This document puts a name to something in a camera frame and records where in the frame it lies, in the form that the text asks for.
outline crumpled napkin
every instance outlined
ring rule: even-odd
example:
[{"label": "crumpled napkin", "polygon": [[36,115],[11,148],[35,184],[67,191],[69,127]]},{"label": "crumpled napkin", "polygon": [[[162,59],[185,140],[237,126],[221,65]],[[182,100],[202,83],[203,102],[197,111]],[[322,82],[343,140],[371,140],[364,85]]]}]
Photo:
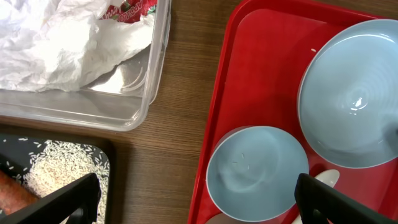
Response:
[{"label": "crumpled napkin", "polygon": [[0,0],[0,88],[77,91],[152,41],[154,14],[99,20],[111,0]]}]

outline bowl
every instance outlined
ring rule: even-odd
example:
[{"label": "bowl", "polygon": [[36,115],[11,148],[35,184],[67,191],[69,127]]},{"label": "bowl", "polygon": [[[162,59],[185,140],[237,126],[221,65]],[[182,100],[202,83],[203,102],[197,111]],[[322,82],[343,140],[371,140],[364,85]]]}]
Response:
[{"label": "bowl", "polygon": [[244,222],[261,222],[295,204],[300,173],[308,173],[308,159],[293,136],[269,126],[243,127],[217,144],[206,184],[223,213]]},{"label": "bowl", "polygon": [[398,21],[376,19],[337,34],[302,80],[298,116],[322,158],[366,168],[398,155]]}]

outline clear plastic container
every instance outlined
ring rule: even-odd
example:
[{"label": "clear plastic container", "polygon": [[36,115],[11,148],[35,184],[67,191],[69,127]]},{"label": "clear plastic container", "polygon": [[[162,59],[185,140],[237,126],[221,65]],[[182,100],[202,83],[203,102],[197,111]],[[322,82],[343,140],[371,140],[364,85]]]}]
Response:
[{"label": "clear plastic container", "polygon": [[129,131],[156,97],[169,40],[171,0],[158,0],[152,44],[80,91],[0,90],[0,114],[91,128]]}]

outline large blue bowl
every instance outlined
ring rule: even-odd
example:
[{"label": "large blue bowl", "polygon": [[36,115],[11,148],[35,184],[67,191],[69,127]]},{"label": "large blue bowl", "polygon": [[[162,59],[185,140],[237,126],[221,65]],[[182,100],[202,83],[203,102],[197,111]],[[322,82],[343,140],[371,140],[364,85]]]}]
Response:
[{"label": "large blue bowl", "polygon": [[362,22],[340,32],[308,66],[298,114],[311,147],[343,167],[398,155],[398,21]]},{"label": "large blue bowl", "polygon": [[235,129],[219,142],[206,183],[222,212],[237,220],[261,222],[295,204],[300,173],[308,173],[300,143],[281,129],[255,126]]}]

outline wooden table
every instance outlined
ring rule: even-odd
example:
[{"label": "wooden table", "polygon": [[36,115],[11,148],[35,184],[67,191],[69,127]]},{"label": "wooden table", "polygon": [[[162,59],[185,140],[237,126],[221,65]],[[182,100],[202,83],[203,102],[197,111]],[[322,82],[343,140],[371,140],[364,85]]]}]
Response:
[{"label": "wooden table", "polygon": [[[0,122],[110,139],[116,147],[111,223],[186,223],[224,28],[239,2],[173,0],[159,92],[137,129],[116,133],[6,117]],[[398,19],[397,0],[323,2]]]}]

